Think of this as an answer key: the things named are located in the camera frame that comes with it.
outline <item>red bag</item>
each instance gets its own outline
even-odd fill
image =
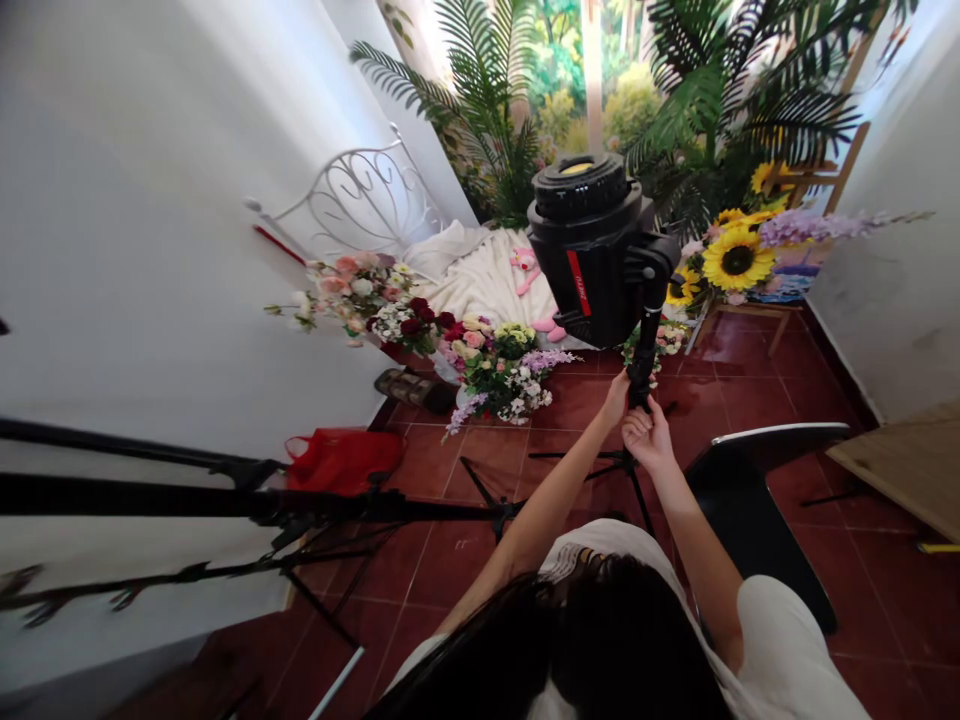
[[[294,440],[306,442],[303,453],[294,453]],[[317,428],[313,437],[292,437],[284,445],[293,460],[287,469],[289,490],[347,496],[366,492],[374,473],[396,470],[404,450],[399,435],[342,428]]]

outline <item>pink stuffed toy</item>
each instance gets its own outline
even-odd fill
[[[537,256],[530,248],[514,248],[513,257],[510,258],[510,264],[520,268],[524,272],[530,272],[527,279],[524,280],[521,285],[517,286],[517,295],[523,297],[527,294],[527,290],[530,289],[533,281],[540,277],[540,267],[537,265]]]
[[[523,297],[530,289],[533,281],[540,277],[540,267],[537,265],[537,256],[530,248],[514,248],[513,257],[510,258],[510,264],[523,271],[531,271],[527,279],[517,288],[517,295]],[[553,314],[557,311],[557,304],[554,303],[550,312],[542,320],[530,323],[537,332],[547,333],[547,340],[550,342],[560,342],[567,336],[567,331],[553,321]]]

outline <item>purple flower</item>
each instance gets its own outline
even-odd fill
[[[897,222],[913,222],[928,217],[927,213],[912,213],[891,218],[878,215],[818,215],[812,210],[787,210],[770,218],[760,226],[760,244],[778,247],[813,240],[847,240],[867,237],[878,229]]]
[[[520,364],[530,368],[530,372],[537,373],[574,360],[582,361],[583,358],[563,350],[531,350],[520,358]]]
[[[453,411],[453,414],[450,416],[450,424],[447,425],[447,434],[443,436],[443,439],[446,440],[450,435],[456,435],[460,432],[460,428],[463,427],[463,423],[467,421],[478,407],[483,405],[487,401],[487,393],[477,393],[470,397],[467,400],[466,405],[462,408],[457,408]]]

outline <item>white wall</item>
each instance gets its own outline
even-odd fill
[[[323,0],[323,4],[347,47],[365,40],[402,61],[374,0]],[[418,117],[413,108],[408,109],[406,100],[394,100],[369,80],[367,83],[386,117],[400,129],[404,144],[447,221],[459,220],[464,227],[477,227],[477,217],[430,123],[422,116]]]
[[[381,403],[372,382],[392,363],[379,351],[347,348],[334,326],[297,335],[262,313],[302,269],[253,233],[240,198],[287,201],[326,156],[389,140],[387,121],[322,5],[229,6],[234,15],[207,0],[0,5],[3,415],[282,458],[287,437],[366,425]],[[247,42],[251,23],[273,44]],[[286,48],[299,64],[274,82],[258,53],[280,52],[281,31],[303,42]],[[5,470],[27,462],[0,453]],[[121,477],[154,473],[134,463]],[[273,535],[224,522],[6,518],[0,572],[42,561],[46,586],[104,579],[195,555],[257,557]],[[2,614],[0,688],[277,609],[285,590],[266,576],[151,590],[118,614],[94,598],[29,632]]]
[[[960,395],[958,50],[960,2],[922,2],[888,77],[858,98],[873,126],[838,208],[936,215],[840,247],[809,296],[884,422]]]

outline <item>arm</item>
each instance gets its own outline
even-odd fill
[[[627,414],[623,440],[653,479],[717,654],[736,673],[743,664],[743,632],[737,614],[737,593],[743,578],[704,517],[677,465],[663,410],[653,398],[650,407],[653,413],[649,416],[642,410],[631,410]]]
[[[626,372],[614,379],[600,412],[527,500],[480,575],[440,625],[438,633],[452,631],[511,579],[537,570],[543,564],[553,541],[563,529],[584,478],[593,467],[600,445],[623,417],[629,387]]]

